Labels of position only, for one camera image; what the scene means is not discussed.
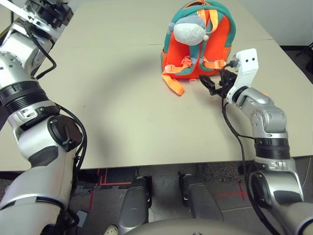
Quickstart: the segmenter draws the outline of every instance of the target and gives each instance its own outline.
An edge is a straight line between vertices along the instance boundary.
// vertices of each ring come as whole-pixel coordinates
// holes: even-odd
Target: white wall
[[[279,45],[313,41],[313,0],[239,1]]]

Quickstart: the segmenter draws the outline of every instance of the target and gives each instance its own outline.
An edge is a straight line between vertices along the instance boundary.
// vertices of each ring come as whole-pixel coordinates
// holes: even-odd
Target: cable connector
[[[238,65],[238,61],[237,60],[231,60],[228,64],[230,67],[234,68]]]

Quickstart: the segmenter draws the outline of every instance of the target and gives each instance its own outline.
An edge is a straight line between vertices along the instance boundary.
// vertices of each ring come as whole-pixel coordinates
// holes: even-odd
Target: orange strap
[[[225,60],[216,60],[213,62],[209,62],[205,57],[203,58],[203,65],[209,69],[221,69],[226,65]]]
[[[207,33],[213,33],[217,29],[217,25],[219,24],[219,17],[217,14],[217,10],[210,9],[210,21],[212,22],[212,30]]]
[[[199,11],[197,11],[197,15],[203,19],[205,25],[206,25],[206,15],[205,15],[205,10],[204,9],[201,9]]]
[[[162,74],[164,81],[166,82],[167,86],[171,88],[176,94],[182,95],[185,91],[185,88],[174,78],[171,78],[167,74]]]
[[[176,67],[175,65],[166,65],[162,73],[162,77],[167,86],[178,95],[182,95],[185,91],[185,88],[176,79],[171,78],[168,74],[178,73],[183,71],[185,68],[191,67],[192,61],[190,60],[190,56],[185,56],[185,58],[181,61],[181,64],[182,67]]]

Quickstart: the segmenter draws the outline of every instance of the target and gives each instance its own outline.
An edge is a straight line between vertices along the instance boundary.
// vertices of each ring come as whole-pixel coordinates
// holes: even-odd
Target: white pom-pom
[[[202,38],[204,41],[207,41],[209,39],[209,35],[205,34]]]

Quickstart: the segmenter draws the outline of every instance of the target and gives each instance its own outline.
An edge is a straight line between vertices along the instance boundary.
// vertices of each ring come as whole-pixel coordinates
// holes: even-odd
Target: black cable
[[[224,84],[224,78],[223,78],[223,72],[225,70],[225,68],[227,67],[227,65],[225,65],[221,71],[221,83],[222,85]],[[224,117],[224,120],[227,124],[227,126],[229,127],[230,131],[233,133],[233,135],[235,136],[235,138],[237,139],[239,145],[240,145],[240,149],[241,149],[241,155],[242,155],[242,161],[243,161],[243,165],[244,165],[244,179],[245,179],[245,183],[246,183],[246,190],[247,190],[247,194],[248,194],[248,198],[251,202],[251,205],[255,211],[255,213],[257,214],[257,216],[259,217],[260,221],[264,224],[264,226],[273,234],[273,235],[280,235],[279,232],[272,226],[272,224],[268,221],[268,219],[265,217],[265,215],[263,214],[263,212],[261,211],[261,209],[259,208],[259,206],[257,205],[257,203],[254,201],[254,198],[252,197],[251,191],[250,191],[250,187],[249,187],[249,176],[250,176],[250,171],[252,168],[252,165],[249,168],[248,174],[246,172],[246,158],[245,158],[245,150],[244,150],[244,146],[240,140],[239,137],[245,137],[245,138],[249,138],[252,139],[251,137],[248,136],[242,136],[240,135],[231,125],[228,117],[227,117],[227,113],[226,113],[226,106],[228,103],[226,103],[224,105],[224,98],[222,98],[222,114]]]
[[[59,105],[57,103],[56,103],[56,105],[59,106],[59,108],[62,111],[64,111],[68,115],[70,115],[74,119],[75,123],[81,128],[81,130],[83,132],[82,143],[81,143],[81,145],[79,146],[79,148],[76,151],[76,156],[78,156],[79,153],[82,151],[82,154],[79,157],[78,165],[76,167],[76,169],[79,170],[80,167],[82,166],[82,163],[83,163],[83,160],[84,160],[84,157],[85,157],[85,154],[86,154],[86,150],[87,150],[87,133],[86,133],[86,129],[85,129],[84,125],[82,124],[82,122],[78,119],[78,117],[75,114],[73,114],[71,111],[69,111],[68,109],[64,108],[63,106],[61,106],[61,105]]]
[[[40,43],[37,41],[36,37],[33,35],[31,31],[32,24],[30,22],[24,22],[24,28],[26,33],[28,34],[29,38],[33,41],[33,43],[38,47],[38,49],[45,55],[45,57],[52,63],[52,66],[42,73],[40,73],[36,79],[39,80],[43,76],[45,76],[48,72],[54,70],[57,67],[57,63],[52,59],[52,57],[46,52],[46,50],[40,45]]]
[[[73,219],[73,222],[71,224],[69,224],[66,228],[66,230],[69,230],[69,229],[74,228],[78,225],[79,217],[70,207],[67,208],[67,212],[70,215],[70,217],[72,217],[72,219]]]
[[[14,12],[11,11],[11,24],[14,22]]]

